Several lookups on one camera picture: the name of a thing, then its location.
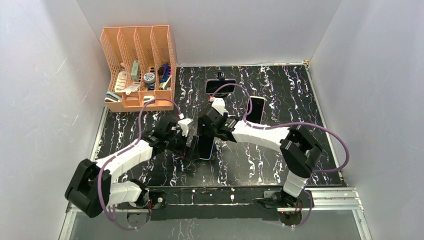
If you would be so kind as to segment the phone with lilac case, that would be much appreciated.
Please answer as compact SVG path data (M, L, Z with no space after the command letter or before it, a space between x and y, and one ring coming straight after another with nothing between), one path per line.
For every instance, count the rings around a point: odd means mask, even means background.
M210 160L215 146L214 137L199 136L197 150L200 160Z

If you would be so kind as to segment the phone with purple clear case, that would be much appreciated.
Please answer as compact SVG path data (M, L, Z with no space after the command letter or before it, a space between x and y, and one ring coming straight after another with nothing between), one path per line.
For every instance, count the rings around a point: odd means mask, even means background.
M205 83L205 93L208 95L212 95L217 89L222 87L226 84L236 84L237 81L235 79L231 78L225 78L225 79L208 79ZM228 85L223 88L221 88L217 94L230 94L233 93L235 90L234 85Z

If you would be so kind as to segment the phone with pink case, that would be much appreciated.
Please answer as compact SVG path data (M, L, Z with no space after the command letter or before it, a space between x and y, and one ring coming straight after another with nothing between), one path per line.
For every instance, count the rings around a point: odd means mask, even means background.
M246 116L246 120L254 124L261 124L266 105L266 99L260 96L251 96L250 99L252 101L252 109L248 103L246 111L250 111L250 114Z

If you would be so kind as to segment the phone with blue case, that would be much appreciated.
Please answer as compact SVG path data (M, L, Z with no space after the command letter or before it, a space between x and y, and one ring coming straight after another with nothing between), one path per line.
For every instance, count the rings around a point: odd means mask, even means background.
M199 137L194 135L191 139L191 142L186 145L185 148L185 158L189 161L196 161L200 159L199 148L198 148Z

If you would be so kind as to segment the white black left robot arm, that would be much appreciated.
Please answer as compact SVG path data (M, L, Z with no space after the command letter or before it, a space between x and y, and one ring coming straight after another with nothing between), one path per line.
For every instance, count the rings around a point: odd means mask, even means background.
M191 118L161 119L152 130L143 132L141 139L122 150L97 161L82 160L64 197L90 218L98 216L105 208L122 203L146 208L152 202L149 188L136 179L126 182L117 182L117 179L166 150L184 155L193 123Z

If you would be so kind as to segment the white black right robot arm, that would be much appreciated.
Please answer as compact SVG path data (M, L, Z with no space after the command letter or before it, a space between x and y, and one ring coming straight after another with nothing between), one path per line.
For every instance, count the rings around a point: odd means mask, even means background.
M209 106L198 115L197 133L234 143L248 143L280 153L288 167L279 197L264 197L268 206L297 207L308 179L322 154L322 146L301 124L289 127L258 125L242 117L220 113Z

